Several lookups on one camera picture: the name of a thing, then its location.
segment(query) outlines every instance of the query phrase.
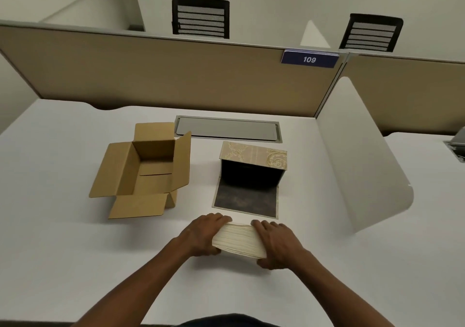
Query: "person's left arm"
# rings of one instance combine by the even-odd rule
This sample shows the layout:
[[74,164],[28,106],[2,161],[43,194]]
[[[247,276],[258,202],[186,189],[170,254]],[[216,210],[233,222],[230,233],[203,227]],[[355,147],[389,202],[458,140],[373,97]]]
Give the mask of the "person's left arm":
[[192,256],[216,255],[213,236],[231,221],[220,213],[200,216],[153,259],[96,303],[73,327],[136,327],[179,267]]

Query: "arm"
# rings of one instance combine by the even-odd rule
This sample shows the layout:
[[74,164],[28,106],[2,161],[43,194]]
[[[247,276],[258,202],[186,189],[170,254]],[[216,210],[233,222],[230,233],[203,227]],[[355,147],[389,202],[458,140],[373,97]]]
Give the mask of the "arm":
[[284,224],[253,220],[266,249],[258,265],[267,269],[288,268],[305,284],[335,327],[393,327],[370,304],[331,274]]
[[161,289],[192,256],[216,255],[213,236],[231,218],[220,213],[200,216],[153,259],[94,305],[73,327],[132,327],[141,324]]

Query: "desk surface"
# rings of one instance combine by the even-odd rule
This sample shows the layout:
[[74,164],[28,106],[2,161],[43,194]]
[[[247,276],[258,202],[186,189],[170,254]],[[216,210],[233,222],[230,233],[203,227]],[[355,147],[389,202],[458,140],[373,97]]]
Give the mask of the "desk surface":
[[[77,320],[193,218],[216,211],[220,140],[193,139],[190,184],[162,217],[110,221],[113,200],[87,197],[108,143],[131,140],[137,122],[173,121],[178,114],[279,121],[284,142],[273,147],[289,158],[279,220],[395,325],[462,324],[465,165],[442,144],[450,137],[387,137],[413,185],[414,204],[353,234],[315,119],[148,107],[100,111],[45,100],[0,135],[0,319]],[[235,222],[254,218],[223,213]],[[190,259],[144,323],[229,312],[282,326],[331,326],[292,273],[228,256]]]

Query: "stack of napkins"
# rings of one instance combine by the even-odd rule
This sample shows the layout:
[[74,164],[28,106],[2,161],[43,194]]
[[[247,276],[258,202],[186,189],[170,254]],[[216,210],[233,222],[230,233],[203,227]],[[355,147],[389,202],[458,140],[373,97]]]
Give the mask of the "stack of napkins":
[[266,258],[263,243],[253,226],[246,224],[225,224],[213,237],[213,246],[233,254],[252,257],[254,259]]

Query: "wall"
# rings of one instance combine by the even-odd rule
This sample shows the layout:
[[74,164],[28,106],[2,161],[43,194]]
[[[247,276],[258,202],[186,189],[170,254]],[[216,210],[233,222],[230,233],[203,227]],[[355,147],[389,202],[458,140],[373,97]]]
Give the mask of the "wall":
[[[137,0],[0,0],[0,19],[118,30],[143,24]],[[0,132],[37,98],[0,57]]]
[[[338,49],[350,13],[404,19],[396,55],[465,61],[465,0],[230,0],[231,41],[300,47],[309,25],[314,47]],[[170,36],[171,0],[139,0],[146,30]],[[321,33],[324,39],[317,37]]]

